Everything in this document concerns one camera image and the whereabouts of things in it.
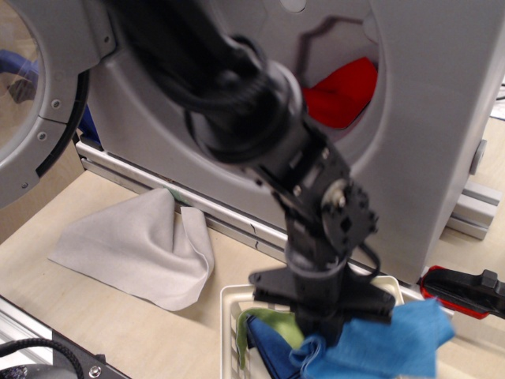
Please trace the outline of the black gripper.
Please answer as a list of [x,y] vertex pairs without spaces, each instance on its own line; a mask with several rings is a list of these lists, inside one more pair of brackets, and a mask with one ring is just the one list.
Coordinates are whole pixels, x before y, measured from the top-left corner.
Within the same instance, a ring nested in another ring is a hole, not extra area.
[[293,247],[286,248],[286,267],[249,275],[255,300],[289,306],[305,336],[322,336],[328,346],[337,344],[343,321],[350,318],[389,323],[395,298],[372,284],[380,272],[380,260],[367,246],[359,248],[375,268],[358,275],[350,255],[318,268]]

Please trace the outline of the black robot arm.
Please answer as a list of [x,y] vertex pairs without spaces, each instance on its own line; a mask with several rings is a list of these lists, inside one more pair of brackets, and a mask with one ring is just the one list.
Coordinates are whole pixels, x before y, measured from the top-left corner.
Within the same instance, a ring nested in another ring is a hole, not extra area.
[[309,124],[291,73],[244,36],[222,34],[194,1],[109,1],[140,64],[185,112],[200,150],[266,186],[284,211],[286,266],[254,272],[255,300],[288,306],[301,331],[336,343],[354,318],[391,322],[394,298],[350,267],[376,231],[368,195]]

